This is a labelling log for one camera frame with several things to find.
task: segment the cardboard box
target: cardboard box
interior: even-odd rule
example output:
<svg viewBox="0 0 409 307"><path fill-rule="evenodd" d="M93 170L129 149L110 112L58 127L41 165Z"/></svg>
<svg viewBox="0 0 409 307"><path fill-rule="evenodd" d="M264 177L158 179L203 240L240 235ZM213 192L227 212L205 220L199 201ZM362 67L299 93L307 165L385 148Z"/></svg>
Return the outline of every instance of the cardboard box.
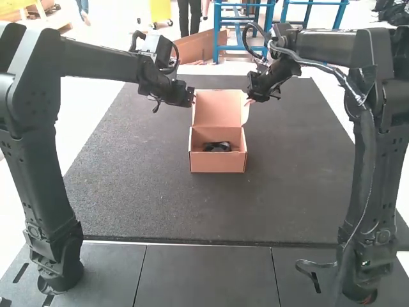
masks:
<svg viewBox="0 0 409 307"><path fill-rule="evenodd" d="M198 90L189 133L192 173L243 173L247 145L243 125L249 118L241 90ZM204 152L205 143L228 141L231 152Z"/></svg>
<svg viewBox="0 0 409 307"><path fill-rule="evenodd" d="M228 34L228 29L223 29L219 32L217 37L218 45L228 44ZM179 50L180 64L212 59L214 37L214 29L210 29L175 40L174 44Z"/></svg>

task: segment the open cardboard box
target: open cardboard box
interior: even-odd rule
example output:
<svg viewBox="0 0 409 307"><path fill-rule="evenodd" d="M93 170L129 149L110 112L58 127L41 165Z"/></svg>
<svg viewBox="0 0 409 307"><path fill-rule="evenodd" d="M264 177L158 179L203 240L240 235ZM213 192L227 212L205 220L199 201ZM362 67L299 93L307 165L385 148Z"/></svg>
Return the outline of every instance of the open cardboard box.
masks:
<svg viewBox="0 0 409 307"><path fill-rule="evenodd" d="M247 145L243 125L249 118L241 90L198 90L189 133L192 173L243 173ZM205 143L228 141L231 152L204 152Z"/></svg>

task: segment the floor mat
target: floor mat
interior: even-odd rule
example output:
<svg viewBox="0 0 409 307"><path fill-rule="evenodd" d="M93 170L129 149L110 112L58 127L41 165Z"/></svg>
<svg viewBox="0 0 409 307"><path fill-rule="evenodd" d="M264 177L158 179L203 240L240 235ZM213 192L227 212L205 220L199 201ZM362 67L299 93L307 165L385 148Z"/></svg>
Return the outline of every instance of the floor mat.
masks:
<svg viewBox="0 0 409 307"><path fill-rule="evenodd" d="M245 89L242 76L181 76ZM203 244L335 244L350 199L354 146L312 79L251 106L244 174L191 174L191 110L126 84L65 176L84 234ZM401 243L408 227L397 215Z"/></svg>

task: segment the white floor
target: white floor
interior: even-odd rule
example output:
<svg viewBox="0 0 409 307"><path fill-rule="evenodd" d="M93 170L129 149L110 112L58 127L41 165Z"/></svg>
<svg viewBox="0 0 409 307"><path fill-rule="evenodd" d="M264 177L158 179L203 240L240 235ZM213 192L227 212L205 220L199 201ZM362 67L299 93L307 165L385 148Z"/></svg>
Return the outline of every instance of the white floor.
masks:
<svg viewBox="0 0 409 307"><path fill-rule="evenodd" d="M88 28L81 24L74 0L58 1L63 8L72 14L74 29L66 35L85 42L105 45L127 50L130 44L130 33L137 27L147 29L150 22L147 0L90 0L90 18L93 25ZM275 19L279 19L281 3L276 6ZM388 24L374 23L375 13L370 9L374 1L352 1L347 7L342 28L373 28L375 26L390 27ZM174 26L164 26L159 31L169 37L179 37L177 4L172 3ZM302 20L305 8L292 6L289 9L289 20ZM336 15L334 6L313 8L309 28L330 28ZM213 27L212 7L210 18L201 24L201 30ZM142 24L136 24L136 18L142 18ZM227 61L215 66L182 66L180 74L235 74L245 75L253 68L251 63ZM334 110L339 121L353 141L351 123L343 109L343 90L332 77L317 70L306 68L303 77L312 77ZM102 119L123 83L91 79L76 79L71 77L61 80L61 110L56 124L56 143L59 161L63 174L73 163L96 125ZM397 199L397 207L405 221L409 223L409 207L405 207L409 192L405 190L409 183L409 162L403 168L401 188ZM0 161L0 277L7 270L15 255L24 244L22 230L24 229L24 215L22 206L15 189L8 165L5 160ZM409 272L409 253L399 252L398 257Z"/></svg>

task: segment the yellow bin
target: yellow bin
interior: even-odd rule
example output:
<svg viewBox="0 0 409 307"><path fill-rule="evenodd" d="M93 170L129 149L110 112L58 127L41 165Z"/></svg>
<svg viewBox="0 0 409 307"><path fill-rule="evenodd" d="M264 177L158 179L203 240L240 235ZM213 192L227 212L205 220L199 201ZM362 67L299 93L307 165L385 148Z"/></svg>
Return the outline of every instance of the yellow bin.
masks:
<svg viewBox="0 0 409 307"><path fill-rule="evenodd" d="M158 22L167 21L168 26L173 25L171 0L149 0L151 10L152 28L158 28Z"/></svg>
<svg viewBox="0 0 409 307"><path fill-rule="evenodd" d="M36 0L0 0L0 15L18 11L21 8L25 8L35 3Z"/></svg>

